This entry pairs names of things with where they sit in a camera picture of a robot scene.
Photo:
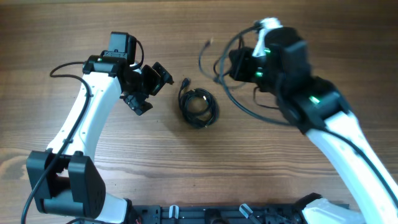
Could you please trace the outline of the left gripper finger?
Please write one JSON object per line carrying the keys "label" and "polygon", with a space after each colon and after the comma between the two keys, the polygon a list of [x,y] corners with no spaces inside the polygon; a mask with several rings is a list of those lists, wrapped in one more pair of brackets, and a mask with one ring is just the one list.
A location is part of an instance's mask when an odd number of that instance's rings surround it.
{"label": "left gripper finger", "polygon": [[173,85],[174,84],[174,80],[171,76],[171,74],[159,63],[156,62],[152,68],[159,74],[160,76],[160,81],[159,84],[160,85],[164,85],[166,83]]}
{"label": "left gripper finger", "polygon": [[122,99],[135,114],[140,116],[153,108],[152,104],[146,101],[148,97],[149,95],[145,93],[131,93],[130,95],[123,95],[119,98]]}

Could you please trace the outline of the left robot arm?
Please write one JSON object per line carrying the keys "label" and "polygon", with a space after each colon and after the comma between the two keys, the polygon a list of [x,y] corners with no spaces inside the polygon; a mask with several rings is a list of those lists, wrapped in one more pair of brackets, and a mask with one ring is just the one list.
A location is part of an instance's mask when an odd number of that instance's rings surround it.
{"label": "left robot arm", "polygon": [[32,204],[40,213],[79,222],[139,223],[130,200],[107,193],[95,166],[95,151],[117,101],[142,115],[152,108],[148,98],[174,82],[161,64],[136,60],[136,52],[142,50],[134,36],[112,32],[108,48],[81,63],[80,91],[62,128],[44,151],[32,151],[27,158],[32,191],[22,223]]}

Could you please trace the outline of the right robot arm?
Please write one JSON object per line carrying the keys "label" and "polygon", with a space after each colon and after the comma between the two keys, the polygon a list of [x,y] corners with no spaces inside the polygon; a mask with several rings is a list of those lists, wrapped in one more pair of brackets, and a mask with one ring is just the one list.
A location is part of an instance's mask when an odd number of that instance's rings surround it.
{"label": "right robot arm", "polygon": [[316,77],[307,43],[291,27],[258,30],[255,47],[225,48],[232,78],[275,96],[282,125],[293,126],[326,156],[358,204],[353,212],[321,196],[307,199],[307,223],[396,223],[397,183],[384,167],[345,97]]}

